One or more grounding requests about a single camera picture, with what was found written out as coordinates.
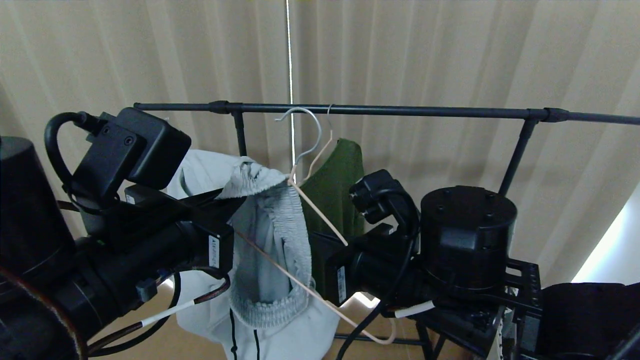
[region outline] brown floor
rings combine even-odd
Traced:
[[[102,332],[96,335],[95,339],[101,338],[115,330],[129,325],[137,320],[158,313],[168,305],[172,290],[167,286],[161,286],[159,294],[148,304],[145,304],[137,311],[133,311],[127,316],[119,318]],[[349,304],[343,308],[345,314],[351,317],[355,322],[363,319],[370,311],[358,301],[350,300]],[[410,320],[402,320],[398,322],[397,337],[416,339],[417,333],[414,322]],[[343,321],[338,325],[338,332],[349,333],[353,328]],[[387,319],[378,318],[367,328],[371,333],[385,337],[390,334],[390,324]],[[124,338],[122,341],[135,336],[136,333]],[[437,340],[438,335],[431,333],[431,339]],[[332,360],[342,345],[342,340],[335,340],[329,352],[324,359]],[[133,360],[133,359],[154,359],[154,360],[172,360],[172,359],[225,359],[225,353],[220,344],[211,343],[197,335],[182,330],[175,321],[175,315],[155,333],[152,337],[143,343],[119,354],[101,357],[103,360]],[[347,351],[345,360],[354,359],[423,359],[422,349],[410,345],[379,345],[372,342],[355,341]],[[462,348],[447,341],[444,345],[442,353],[438,360],[467,360],[470,354]]]

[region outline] curtain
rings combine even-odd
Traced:
[[[294,1],[294,102],[558,107],[640,115],[635,2]],[[497,191],[521,120],[329,116],[365,173],[413,195],[456,184]],[[296,120],[296,150],[316,139]],[[508,197],[510,254],[547,286],[571,281],[640,180],[640,127],[536,127]]]
[[[285,14],[282,1],[3,1],[0,132],[34,142],[65,199],[42,141],[53,115],[117,115],[134,102],[289,102]],[[238,154],[230,115],[154,115],[187,133],[193,148]],[[288,171],[290,126],[273,117],[245,115],[248,154]],[[69,169],[88,149],[85,137],[61,129]],[[75,236],[84,232],[79,217],[68,219]]]

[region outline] cylindrical motor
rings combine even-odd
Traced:
[[[51,282],[71,265],[74,240],[33,144],[0,139],[0,263],[34,285]],[[0,303],[14,291],[0,278]]]
[[[448,293],[483,292],[504,283],[517,209],[483,188],[455,186],[420,203],[423,269]]]

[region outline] wire hanger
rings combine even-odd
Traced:
[[[331,106],[329,106],[329,108],[327,109],[327,115],[329,115],[329,112],[331,111]],[[333,226],[331,221],[329,221],[329,219],[323,214],[322,211],[320,211],[320,209],[318,209],[318,207],[313,203],[313,201],[311,201],[311,199],[309,199],[309,197],[307,197],[307,194],[305,194],[305,192],[303,192],[302,189],[300,189],[300,187],[293,181],[293,174],[296,172],[296,167],[298,166],[298,162],[300,161],[300,159],[302,159],[302,157],[304,157],[305,155],[310,154],[311,152],[313,152],[314,150],[317,149],[318,145],[320,144],[320,139],[321,139],[322,133],[323,133],[322,126],[320,125],[320,121],[318,120],[316,115],[313,114],[313,112],[311,112],[309,109],[306,109],[306,108],[300,108],[300,107],[291,108],[291,109],[287,110],[287,112],[285,112],[279,119],[276,119],[276,121],[282,121],[284,118],[286,118],[289,114],[291,114],[294,111],[304,111],[305,113],[308,113],[309,115],[311,115],[314,118],[314,120],[316,122],[316,126],[318,128],[318,138],[316,140],[316,144],[311,149],[309,149],[309,150],[307,150],[305,152],[302,152],[300,155],[298,155],[298,157],[296,158],[296,161],[293,163],[293,167],[291,169],[291,173],[289,174],[289,178],[287,180],[287,184],[291,185],[296,190],[298,195],[300,195],[300,197],[318,214],[318,216],[320,216],[320,218],[335,233],[335,235],[342,241],[342,243],[345,246],[347,246],[347,245],[349,245],[349,243],[347,242],[347,240],[344,239],[344,236],[342,236],[342,234],[340,234],[338,229],[336,229],[335,226]],[[330,128],[329,141],[324,145],[324,147],[320,150],[320,153],[318,153],[316,158],[311,162],[311,166],[309,166],[309,174],[311,174],[311,170],[313,169],[314,163],[318,160],[320,155],[322,155],[323,151],[327,148],[329,143],[333,140],[333,125],[331,124],[331,121],[329,119],[327,119],[327,121],[329,121],[329,128]],[[327,300],[323,299],[316,291],[311,290],[309,287],[307,287],[301,281],[297,280],[293,275],[291,275],[285,268],[280,266],[276,261],[271,259],[267,253],[262,251],[262,249],[260,249],[256,244],[252,243],[244,234],[241,234],[241,233],[239,233],[237,231],[236,231],[236,233],[242,239],[244,239],[247,243],[249,243],[249,245],[251,245],[258,252],[260,252],[260,254],[263,255],[269,262],[274,264],[281,272],[283,272],[286,276],[288,276],[288,278],[290,278],[296,284],[300,285],[307,293],[309,293],[309,295],[311,295],[311,296],[317,298],[318,300],[322,301],[334,313],[338,314],[338,316],[340,316],[342,319],[344,319],[345,321],[347,321],[351,325],[353,325],[355,327],[357,326],[357,324],[353,320],[348,318],[345,314],[342,314],[340,312],[340,310],[337,307],[335,307],[332,303],[330,303]],[[392,318],[389,318],[389,321],[391,322],[391,335],[387,339],[384,339],[384,340],[379,339],[379,338],[373,336],[372,334],[368,333],[367,331],[362,331],[362,334],[366,335],[368,338],[372,339],[373,341],[375,341],[375,342],[377,342],[379,344],[382,344],[382,345],[391,344],[396,339],[396,323],[395,323],[394,319],[392,319]]]

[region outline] barcode label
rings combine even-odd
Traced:
[[[209,235],[209,266],[220,267],[220,239]]]
[[[344,266],[338,269],[338,302],[347,299],[347,284],[344,279]]]

